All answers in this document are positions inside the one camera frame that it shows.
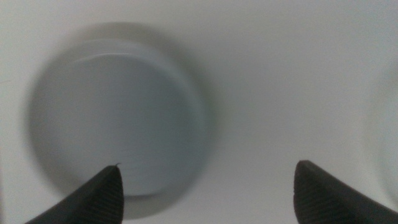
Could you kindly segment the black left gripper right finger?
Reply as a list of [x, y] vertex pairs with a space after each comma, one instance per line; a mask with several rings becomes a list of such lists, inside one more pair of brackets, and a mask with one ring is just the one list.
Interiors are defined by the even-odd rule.
[[370, 199], [311, 161], [294, 175], [294, 212], [299, 223], [397, 224], [397, 212]]

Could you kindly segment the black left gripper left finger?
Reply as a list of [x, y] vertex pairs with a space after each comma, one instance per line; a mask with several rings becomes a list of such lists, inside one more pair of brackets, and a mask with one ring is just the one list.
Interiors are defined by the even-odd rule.
[[107, 166], [28, 224], [121, 224], [124, 193], [118, 166]]

